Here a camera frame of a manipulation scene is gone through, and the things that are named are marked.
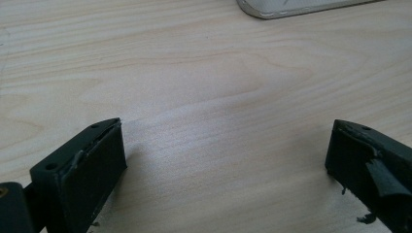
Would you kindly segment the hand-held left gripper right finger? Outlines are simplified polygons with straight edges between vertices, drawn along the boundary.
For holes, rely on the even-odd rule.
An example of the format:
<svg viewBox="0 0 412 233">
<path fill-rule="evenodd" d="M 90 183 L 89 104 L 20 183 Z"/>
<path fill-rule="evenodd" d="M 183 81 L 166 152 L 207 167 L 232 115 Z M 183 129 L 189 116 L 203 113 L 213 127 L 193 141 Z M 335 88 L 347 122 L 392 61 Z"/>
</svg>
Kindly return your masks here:
<svg viewBox="0 0 412 233">
<path fill-rule="evenodd" d="M 359 222 L 380 220 L 393 233 L 412 233 L 412 148 L 370 127 L 337 119 L 325 166 L 369 210 Z"/>
</svg>

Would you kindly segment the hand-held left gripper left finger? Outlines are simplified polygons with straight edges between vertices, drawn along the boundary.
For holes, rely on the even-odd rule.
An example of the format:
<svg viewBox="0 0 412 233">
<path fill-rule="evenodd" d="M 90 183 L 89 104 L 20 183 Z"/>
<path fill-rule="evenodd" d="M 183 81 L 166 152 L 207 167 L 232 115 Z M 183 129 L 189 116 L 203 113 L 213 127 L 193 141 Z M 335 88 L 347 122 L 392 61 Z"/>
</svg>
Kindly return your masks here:
<svg viewBox="0 0 412 233">
<path fill-rule="evenodd" d="M 49 233 L 86 233 L 127 168 L 121 122 L 92 124 L 30 169 Z"/>
</svg>

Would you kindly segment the white tray edge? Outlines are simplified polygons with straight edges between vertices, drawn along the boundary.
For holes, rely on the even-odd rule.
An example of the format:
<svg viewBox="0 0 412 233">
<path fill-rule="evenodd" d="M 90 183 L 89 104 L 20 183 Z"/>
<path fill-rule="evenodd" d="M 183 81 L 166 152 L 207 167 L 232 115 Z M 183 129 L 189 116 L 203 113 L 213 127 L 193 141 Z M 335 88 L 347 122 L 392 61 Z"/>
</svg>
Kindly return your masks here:
<svg viewBox="0 0 412 233">
<path fill-rule="evenodd" d="M 352 7 L 383 0 L 236 0 L 249 16 L 277 19 Z"/>
</svg>

